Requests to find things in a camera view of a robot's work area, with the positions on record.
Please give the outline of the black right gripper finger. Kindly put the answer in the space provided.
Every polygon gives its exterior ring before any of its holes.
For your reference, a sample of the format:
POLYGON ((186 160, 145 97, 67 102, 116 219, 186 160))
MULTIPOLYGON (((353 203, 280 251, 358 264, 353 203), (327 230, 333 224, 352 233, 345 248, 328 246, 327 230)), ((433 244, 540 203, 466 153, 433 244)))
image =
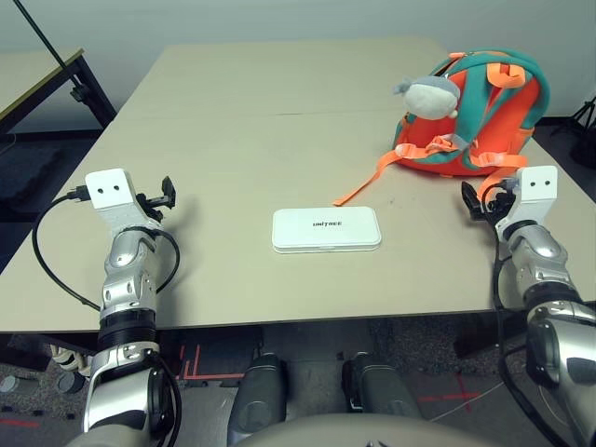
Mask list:
POLYGON ((468 182, 461 182, 461 196, 469 212, 470 219, 479 220, 481 218, 481 203, 475 188, 468 182))

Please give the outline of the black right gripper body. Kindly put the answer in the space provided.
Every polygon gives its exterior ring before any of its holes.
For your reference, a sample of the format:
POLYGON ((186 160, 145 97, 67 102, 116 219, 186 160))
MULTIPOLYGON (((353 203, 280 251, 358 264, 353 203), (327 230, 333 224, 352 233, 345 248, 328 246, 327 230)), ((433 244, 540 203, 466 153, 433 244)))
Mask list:
POLYGON ((481 194, 481 210, 486 220, 505 218, 515 202, 515 195, 505 183, 489 185, 481 194))

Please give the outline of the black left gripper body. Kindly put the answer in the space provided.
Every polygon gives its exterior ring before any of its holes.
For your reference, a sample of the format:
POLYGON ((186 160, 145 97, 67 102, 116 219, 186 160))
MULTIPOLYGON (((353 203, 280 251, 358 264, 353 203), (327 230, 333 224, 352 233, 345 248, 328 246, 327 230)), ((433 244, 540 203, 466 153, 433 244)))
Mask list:
POLYGON ((163 213, 157 209, 157 206, 150 203, 150 199, 148 199, 145 194, 137 194, 136 200, 148 218, 153 219, 156 222, 162 221, 163 213))

